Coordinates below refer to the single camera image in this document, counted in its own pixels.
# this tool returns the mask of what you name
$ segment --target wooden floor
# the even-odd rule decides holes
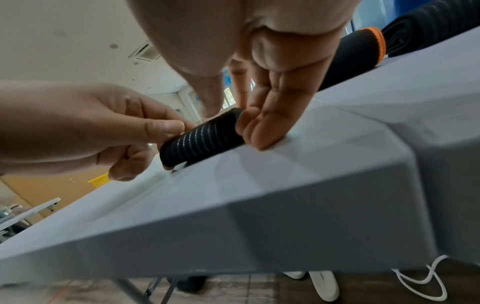
[[[427,270],[404,272],[416,278],[424,278]],[[480,267],[462,265],[444,260],[437,273],[448,290],[446,303],[480,303]],[[336,274],[340,286],[337,303],[432,303],[408,291],[393,272],[377,274]],[[150,279],[133,280],[137,287],[146,289]],[[151,297],[160,303],[168,283],[163,280]],[[430,295],[440,295],[434,280],[418,288]],[[212,277],[202,294],[192,295],[175,291],[169,304],[309,304],[322,303],[307,276],[293,280],[283,274],[224,275]],[[63,281],[50,285],[17,285],[0,288],[1,304],[132,304],[118,288],[108,280]]]

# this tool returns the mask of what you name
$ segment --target white shoe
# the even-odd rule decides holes
[[[310,271],[309,273],[315,290],[322,300],[333,302],[339,298],[340,289],[333,272],[325,270]]]
[[[299,280],[299,279],[302,279],[305,276],[306,272],[303,272],[303,271],[289,271],[289,272],[284,272],[283,274],[288,275],[289,277],[291,277],[293,279]]]

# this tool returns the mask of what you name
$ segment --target white rope handle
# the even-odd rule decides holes
[[[445,288],[444,283],[439,278],[439,275],[435,272],[435,269],[436,269],[437,265],[446,258],[448,258],[447,255],[441,255],[441,256],[437,257],[435,259],[435,261],[433,261],[433,263],[431,264],[431,267],[429,265],[427,265],[426,267],[429,269],[429,272],[428,272],[428,275],[426,276],[426,278],[424,278],[423,280],[415,280],[411,277],[408,277],[408,276],[402,274],[398,269],[392,269],[392,270],[396,273],[396,276],[400,280],[400,283],[402,283],[402,285],[405,286],[411,292],[413,292],[416,295],[419,295],[423,298],[429,299],[431,301],[442,302],[442,301],[445,301],[447,299],[448,293],[447,293],[447,289]],[[436,280],[440,284],[440,287],[442,288],[441,289],[441,296],[430,296],[430,295],[423,294],[419,291],[416,291],[415,289],[413,289],[409,285],[407,285],[407,283],[405,283],[405,281],[404,281],[404,279],[406,279],[410,282],[420,284],[420,285],[424,285],[424,284],[428,284],[432,280],[433,276],[436,278]]]

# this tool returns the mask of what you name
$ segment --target ceiling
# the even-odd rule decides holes
[[[138,64],[128,58],[146,41],[124,0],[0,1],[0,79],[177,92],[186,82],[163,58]]]

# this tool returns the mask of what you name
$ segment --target black rolled fabric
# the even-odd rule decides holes
[[[385,56],[386,45],[378,28],[366,28],[342,39],[319,91],[373,69]]]
[[[398,17],[383,30],[386,53],[421,50],[480,25],[480,0],[433,0]]]
[[[244,143],[235,131],[241,109],[231,109],[160,147],[160,160],[166,167],[184,162],[197,162],[235,148]]]

